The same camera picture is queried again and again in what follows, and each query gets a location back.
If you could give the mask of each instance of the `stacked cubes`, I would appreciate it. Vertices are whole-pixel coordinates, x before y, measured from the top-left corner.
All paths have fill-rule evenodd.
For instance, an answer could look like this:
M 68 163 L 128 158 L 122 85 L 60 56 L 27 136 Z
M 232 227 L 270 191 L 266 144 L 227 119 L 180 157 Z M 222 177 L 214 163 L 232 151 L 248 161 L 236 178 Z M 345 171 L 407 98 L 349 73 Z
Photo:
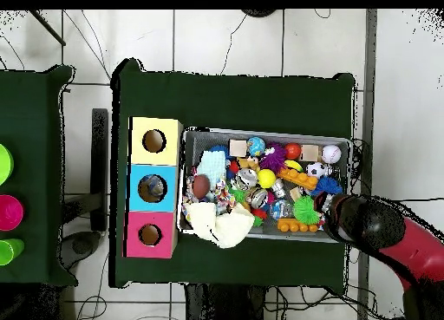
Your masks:
M 177 120 L 131 117 L 123 256 L 170 258 L 177 243 L 180 136 Z

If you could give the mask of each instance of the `green tabletop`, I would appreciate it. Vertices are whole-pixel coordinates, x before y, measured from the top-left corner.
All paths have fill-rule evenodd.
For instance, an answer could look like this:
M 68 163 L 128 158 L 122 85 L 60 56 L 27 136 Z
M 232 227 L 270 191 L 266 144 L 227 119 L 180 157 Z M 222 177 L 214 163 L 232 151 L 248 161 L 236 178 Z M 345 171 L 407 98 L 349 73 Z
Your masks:
M 231 249 L 219 249 L 194 235 L 180 234 L 171 259 L 124 258 L 121 252 L 128 116 L 176 119 L 184 127 L 350 138 L 352 75 L 321 79 L 150 73 L 131 59 L 115 70 L 112 87 L 115 218 L 110 220 L 110 284 L 306 284 L 343 290 L 343 244 L 246 238 Z
M 62 126 L 59 100 L 72 68 L 45 73 L 0 70 L 0 144 L 14 159 L 0 186 L 24 205 L 22 223 L 0 239 L 20 238 L 23 253 L 0 267 L 0 282 L 76 284 L 57 257 L 62 228 Z

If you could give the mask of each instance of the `pink cup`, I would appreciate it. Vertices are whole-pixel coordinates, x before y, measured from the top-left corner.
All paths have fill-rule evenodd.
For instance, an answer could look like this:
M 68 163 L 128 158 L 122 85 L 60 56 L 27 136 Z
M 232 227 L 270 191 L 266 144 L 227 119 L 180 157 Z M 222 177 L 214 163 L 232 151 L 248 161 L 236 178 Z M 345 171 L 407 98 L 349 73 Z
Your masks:
M 0 195 L 0 231 L 14 230 L 23 218 L 23 206 L 10 195 Z

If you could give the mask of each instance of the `green cup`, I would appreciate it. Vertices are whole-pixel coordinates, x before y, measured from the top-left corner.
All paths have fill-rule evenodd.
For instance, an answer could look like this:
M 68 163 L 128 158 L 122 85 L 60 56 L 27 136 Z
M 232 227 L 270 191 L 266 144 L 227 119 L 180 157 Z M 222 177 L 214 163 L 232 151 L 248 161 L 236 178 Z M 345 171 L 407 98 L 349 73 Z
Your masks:
M 14 160 L 10 151 L 0 144 L 0 185 L 6 181 L 14 169 Z
M 24 249 L 24 242 L 19 238 L 0 240 L 0 265 L 7 265 L 18 257 Z

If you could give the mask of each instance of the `blue box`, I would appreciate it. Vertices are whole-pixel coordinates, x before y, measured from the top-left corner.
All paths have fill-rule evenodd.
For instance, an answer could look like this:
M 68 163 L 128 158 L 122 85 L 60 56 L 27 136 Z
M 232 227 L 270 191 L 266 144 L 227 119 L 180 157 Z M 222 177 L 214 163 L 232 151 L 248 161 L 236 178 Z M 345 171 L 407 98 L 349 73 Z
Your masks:
M 174 212 L 177 202 L 177 167 L 131 165 L 129 174 L 129 210 L 131 212 Z M 160 202 L 148 203 L 139 195 L 139 182 L 144 176 L 155 174 L 166 182 L 166 194 Z

